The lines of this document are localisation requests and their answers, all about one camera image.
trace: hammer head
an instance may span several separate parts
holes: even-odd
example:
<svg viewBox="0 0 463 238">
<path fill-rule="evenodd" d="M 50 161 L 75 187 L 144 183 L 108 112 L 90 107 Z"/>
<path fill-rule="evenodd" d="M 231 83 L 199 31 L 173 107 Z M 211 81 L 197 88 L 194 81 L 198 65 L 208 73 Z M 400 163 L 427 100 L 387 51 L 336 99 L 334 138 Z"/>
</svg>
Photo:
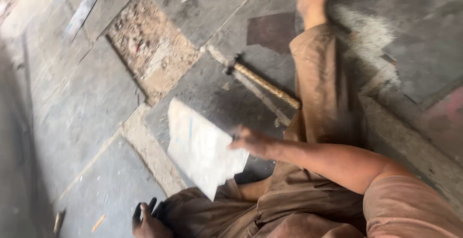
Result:
<svg viewBox="0 0 463 238">
<path fill-rule="evenodd" d="M 234 58 L 233 58 L 233 62 L 230 63 L 223 71 L 223 73 L 225 73 L 226 75 L 231 75 L 232 72 L 233 72 L 233 69 L 235 67 L 235 64 L 237 62 L 239 62 L 240 58 L 241 58 L 241 55 L 242 53 L 241 52 L 238 52 L 237 54 L 235 54 Z"/>
</svg>

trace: forearm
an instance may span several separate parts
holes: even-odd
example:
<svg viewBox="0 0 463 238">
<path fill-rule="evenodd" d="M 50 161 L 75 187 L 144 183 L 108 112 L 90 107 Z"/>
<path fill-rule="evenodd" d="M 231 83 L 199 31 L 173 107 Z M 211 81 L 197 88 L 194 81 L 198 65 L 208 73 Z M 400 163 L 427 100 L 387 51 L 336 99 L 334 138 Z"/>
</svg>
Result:
<svg viewBox="0 0 463 238">
<path fill-rule="evenodd" d="M 276 160 L 316 172 L 359 194 L 383 177 L 413 176 L 392 159 L 358 147 L 281 140 L 273 148 Z"/>
</svg>

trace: brown trousers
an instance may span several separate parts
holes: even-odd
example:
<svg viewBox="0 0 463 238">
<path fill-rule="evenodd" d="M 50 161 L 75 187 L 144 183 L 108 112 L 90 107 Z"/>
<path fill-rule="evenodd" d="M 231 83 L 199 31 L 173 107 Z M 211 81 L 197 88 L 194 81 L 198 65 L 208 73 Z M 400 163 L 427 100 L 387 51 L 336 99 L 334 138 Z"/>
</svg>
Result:
<svg viewBox="0 0 463 238">
<path fill-rule="evenodd" d="M 302 109 L 292 119 L 284 138 L 368 149 L 363 110 L 340 62 L 330 26 L 311 28 L 289 46 Z M 163 221 L 176 237 L 250 238 L 264 224 L 294 212 L 349 223 L 365 233 L 362 201 L 362 195 L 318 174 L 278 162 L 257 203 L 243 201 L 232 180 L 218 188 L 214 202 L 199 189 L 189 188 L 168 198 L 162 207 Z"/>
</svg>

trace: sleeve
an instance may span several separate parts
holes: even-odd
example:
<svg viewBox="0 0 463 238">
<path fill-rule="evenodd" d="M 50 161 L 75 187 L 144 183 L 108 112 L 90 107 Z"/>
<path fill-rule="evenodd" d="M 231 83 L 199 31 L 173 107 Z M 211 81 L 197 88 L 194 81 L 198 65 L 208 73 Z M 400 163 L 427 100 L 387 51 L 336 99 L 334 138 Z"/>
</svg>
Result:
<svg viewBox="0 0 463 238">
<path fill-rule="evenodd" d="M 463 222 L 450 204 L 412 177 L 389 176 L 371 184 L 363 212 L 369 238 L 463 237 Z"/>
</svg>

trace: hammer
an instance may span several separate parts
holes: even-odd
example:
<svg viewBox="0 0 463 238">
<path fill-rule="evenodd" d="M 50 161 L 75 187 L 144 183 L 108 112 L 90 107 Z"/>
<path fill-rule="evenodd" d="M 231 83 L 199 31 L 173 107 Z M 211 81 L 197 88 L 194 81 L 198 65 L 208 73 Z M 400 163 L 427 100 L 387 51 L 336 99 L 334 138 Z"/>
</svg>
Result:
<svg viewBox="0 0 463 238">
<path fill-rule="evenodd" d="M 277 98 L 282 99 L 283 101 L 291 105 L 293 108 L 297 110 L 300 109 L 300 102 L 298 100 L 294 99 L 293 97 L 291 97 L 290 95 L 282 91 L 281 89 L 275 87 L 274 85 L 270 84 L 268 81 L 264 80 L 263 78 L 261 78 L 260 76 L 258 76 L 257 74 L 253 73 L 251 70 L 246 68 L 244 65 L 242 65 L 239 62 L 240 58 L 241 58 L 241 53 L 237 53 L 233 59 L 233 63 L 228 65 L 225 68 L 224 73 L 226 75 L 231 75 L 234 70 L 237 70 L 242 75 L 245 75 L 246 77 L 248 77 L 251 81 L 254 81 L 255 83 L 259 84 L 264 89 L 268 90 L 270 93 L 275 95 Z"/>
</svg>

